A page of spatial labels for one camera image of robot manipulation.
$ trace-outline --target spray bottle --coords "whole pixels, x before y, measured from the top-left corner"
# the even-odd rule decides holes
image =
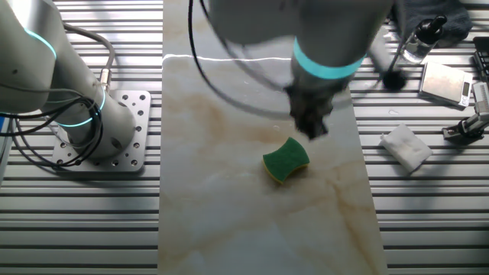
[[[446,22],[447,18],[444,15],[421,21],[401,50],[403,60],[410,64],[420,64],[442,37],[443,25]]]

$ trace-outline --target sponge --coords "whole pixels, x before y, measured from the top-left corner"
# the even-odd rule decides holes
[[[306,167],[309,157],[302,145],[289,137],[278,150],[263,156],[263,164],[272,179],[281,184],[292,172]]]

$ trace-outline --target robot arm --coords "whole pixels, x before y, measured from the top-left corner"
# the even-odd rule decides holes
[[[209,20],[221,39],[241,45],[295,37],[290,115],[313,139],[327,134],[322,119],[334,94],[348,86],[392,6],[393,0],[210,0]],[[371,56],[385,70],[388,53],[376,45]]]
[[[129,145],[135,131],[132,113],[104,90],[73,49],[51,0],[0,0],[0,37],[0,112],[48,112],[83,96],[97,104],[104,125],[91,158],[116,155]],[[87,144],[95,136],[90,109],[76,104],[56,118],[70,143]]]

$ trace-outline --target digital scale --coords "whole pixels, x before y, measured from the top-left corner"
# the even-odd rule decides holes
[[[428,62],[425,65],[419,94],[429,95],[458,107],[469,105],[472,75],[463,70]]]

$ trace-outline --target aluminum extrusion table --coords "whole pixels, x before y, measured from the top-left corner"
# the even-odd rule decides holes
[[[489,36],[489,5],[465,3],[487,29],[474,27],[466,41],[434,50],[430,59],[477,75],[469,62],[471,39]],[[151,92],[146,170],[139,177],[97,182],[57,177],[12,148],[0,189],[0,274],[156,274],[163,1],[56,4],[64,20],[114,44],[113,89]],[[69,39],[99,73],[107,58],[103,46],[76,34]],[[393,53],[397,45],[391,41],[388,47]],[[368,61],[351,83],[390,274],[489,274],[489,137],[465,150],[448,146],[441,128],[470,116],[473,108],[459,112],[418,98],[422,67],[414,70],[402,93],[365,92],[377,77]],[[430,176],[399,176],[400,165],[378,146],[380,136],[401,122],[433,149],[424,164]],[[46,156],[53,139],[48,129],[28,138]]]

